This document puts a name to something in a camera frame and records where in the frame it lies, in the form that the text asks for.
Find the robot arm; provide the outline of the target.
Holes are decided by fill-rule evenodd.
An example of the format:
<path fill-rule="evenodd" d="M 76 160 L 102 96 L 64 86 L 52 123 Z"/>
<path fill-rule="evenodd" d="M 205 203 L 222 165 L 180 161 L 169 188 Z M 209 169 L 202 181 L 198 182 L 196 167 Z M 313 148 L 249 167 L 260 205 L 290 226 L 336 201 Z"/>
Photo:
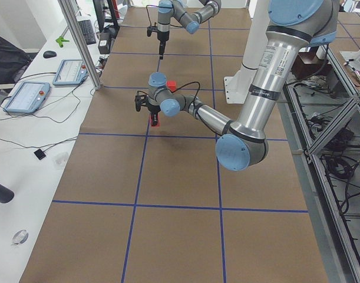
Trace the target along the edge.
<path fill-rule="evenodd" d="M 153 31 L 157 33 L 159 40 L 159 59 L 163 59 L 166 42 L 170 37 L 170 23 L 174 18 L 181 27 L 189 34 L 194 34 L 200 24 L 208 21 L 216 16 L 222 8 L 221 1 L 200 1 L 203 7 L 196 12 L 189 13 L 184 7 L 183 1 L 159 1 L 157 23 L 153 27 Z"/>
<path fill-rule="evenodd" d="M 202 103 L 197 96 L 177 95 L 167 87 L 163 73 L 149 77 L 148 93 L 135 98 L 152 118 L 173 117 L 186 111 L 219 135 L 216 156 L 228 170 L 239 171 L 267 155 L 265 125 L 300 49 L 331 43 L 336 37 L 338 1 L 270 1 L 265 28 L 267 46 L 236 120 Z"/>

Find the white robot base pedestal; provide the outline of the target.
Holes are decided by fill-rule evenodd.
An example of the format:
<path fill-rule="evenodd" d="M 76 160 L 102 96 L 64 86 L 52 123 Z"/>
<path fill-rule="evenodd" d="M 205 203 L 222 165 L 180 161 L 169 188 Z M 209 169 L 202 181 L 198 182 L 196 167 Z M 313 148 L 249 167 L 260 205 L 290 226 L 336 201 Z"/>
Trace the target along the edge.
<path fill-rule="evenodd" d="M 267 46 L 266 29 L 269 25 L 269 0 L 258 0 L 242 58 L 241 68 L 232 77 L 224 78 L 228 104 L 243 104 Z"/>

